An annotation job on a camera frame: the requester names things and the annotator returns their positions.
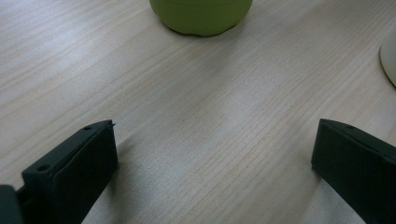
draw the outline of light wooden surface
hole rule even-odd
[[[363,223],[310,158],[321,118],[396,146],[394,29],[394,0],[254,0],[209,38],[148,0],[0,1],[0,183],[113,119],[120,169],[84,223]]]

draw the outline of wood grain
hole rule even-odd
[[[255,0],[218,36],[147,0],[0,2],[0,183],[113,119],[120,169],[84,223],[363,223],[310,168],[319,119],[396,146],[378,51],[393,0]]]

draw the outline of white object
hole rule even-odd
[[[380,57],[385,72],[396,86],[396,31],[391,33],[382,44]]]

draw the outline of green container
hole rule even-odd
[[[186,35],[219,35],[248,13],[252,0],[149,0],[162,22]]]

